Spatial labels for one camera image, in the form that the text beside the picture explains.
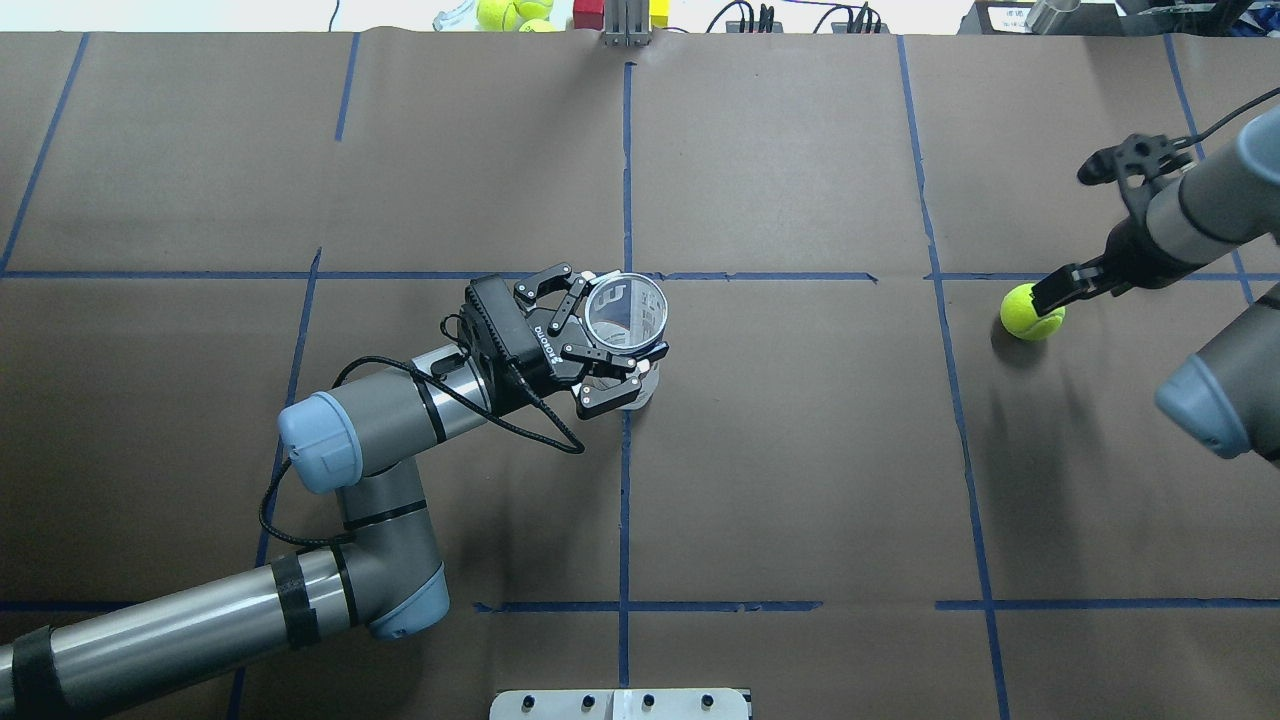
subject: red block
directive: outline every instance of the red block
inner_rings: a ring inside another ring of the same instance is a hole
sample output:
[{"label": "red block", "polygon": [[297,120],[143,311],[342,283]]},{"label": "red block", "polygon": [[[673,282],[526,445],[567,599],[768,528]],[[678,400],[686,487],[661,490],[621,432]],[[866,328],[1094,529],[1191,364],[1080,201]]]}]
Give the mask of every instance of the red block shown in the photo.
[{"label": "red block", "polygon": [[573,0],[573,27],[604,29],[604,0]]}]

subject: blue joint cap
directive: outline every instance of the blue joint cap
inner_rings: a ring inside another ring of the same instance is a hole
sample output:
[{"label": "blue joint cap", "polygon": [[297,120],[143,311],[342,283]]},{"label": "blue joint cap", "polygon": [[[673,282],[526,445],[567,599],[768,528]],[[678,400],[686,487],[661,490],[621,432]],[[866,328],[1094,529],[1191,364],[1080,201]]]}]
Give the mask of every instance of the blue joint cap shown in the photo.
[{"label": "blue joint cap", "polygon": [[1280,187],[1280,110],[1249,120],[1235,136],[1235,146],[1249,172]]},{"label": "blue joint cap", "polygon": [[1192,355],[1156,391],[1156,405],[1169,419],[1220,457],[1249,450],[1240,415],[1199,355]]},{"label": "blue joint cap", "polygon": [[440,621],[449,611],[449,588],[444,584],[444,564],[431,579],[417,588],[396,610],[369,623],[369,632],[380,641],[412,635]]},{"label": "blue joint cap", "polygon": [[324,495],[360,482],[364,459],[356,428],[328,392],[285,407],[276,424],[284,450],[308,491]]}]

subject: white label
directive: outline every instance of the white label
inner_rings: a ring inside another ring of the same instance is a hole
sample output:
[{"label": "white label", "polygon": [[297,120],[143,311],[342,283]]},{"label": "white label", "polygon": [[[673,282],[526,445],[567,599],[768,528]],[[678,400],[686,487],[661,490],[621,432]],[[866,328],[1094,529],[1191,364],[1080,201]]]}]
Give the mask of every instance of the white label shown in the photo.
[{"label": "white label", "polygon": [[1030,12],[1030,8],[987,8],[987,15],[991,17],[991,29],[997,32],[1029,33],[1030,28],[1027,27],[1028,12]]}]

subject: table surface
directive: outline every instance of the table surface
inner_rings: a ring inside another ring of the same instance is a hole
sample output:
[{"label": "table surface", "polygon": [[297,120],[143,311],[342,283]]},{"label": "table surface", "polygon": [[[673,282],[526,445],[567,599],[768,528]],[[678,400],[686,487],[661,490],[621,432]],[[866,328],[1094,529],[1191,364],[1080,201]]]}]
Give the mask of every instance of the table surface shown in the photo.
[{"label": "table surface", "polygon": [[[1280,483],[1152,393],[1280,252],[1073,305],[1037,346],[993,322],[1121,219],[1084,158],[1206,127],[1277,63],[1192,37],[0,36],[0,641],[284,552],[256,525],[280,407],[440,345],[467,278],[568,260],[660,279],[662,384],[573,421],[582,456],[481,428],[420,457],[445,620],[125,717],[628,684],[748,687],[759,717],[1272,717]],[[335,528],[292,479],[275,519]]]},{"label": "table surface", "polygon": [[[1110,3],[1111,0],[1085,0]],[[22,3],[0,13],[0,31],[116,31],[116,32],[293,32],[323,31],[333,17],[335,31],[365,31],[390,26],[430,31],[439,13],[461,0],[344,0],[334,15],[333,0],[60,0]],[[671,24],[692,32],[707,29],[721,0],[671,0]],[[909,35],[955,35],[972,0],[877,0],[873,6],[895,32]],[[563,27],[572,14],[572,0],[556,0],[552,20]],[[810,0],[778,0],[777,20],[787,32],[812,32],[827,8]],[[842,20],[844,13],[829,19]],[[724,19],[736,19],[732,12]],[[723,22],[716,32],[723,32]],[[456,29],[474,29],[474,17]]]}]

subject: yellow block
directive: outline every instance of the yellow block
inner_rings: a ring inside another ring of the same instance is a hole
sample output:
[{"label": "yellow block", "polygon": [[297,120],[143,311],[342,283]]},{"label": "yellow block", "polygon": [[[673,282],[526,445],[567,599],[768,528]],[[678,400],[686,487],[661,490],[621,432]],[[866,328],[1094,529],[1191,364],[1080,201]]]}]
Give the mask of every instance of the yellow block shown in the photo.
[{"label": "yellow block", "polygon": [[671,0],[649,0],[649,24],[667,27],[671,18]]}]

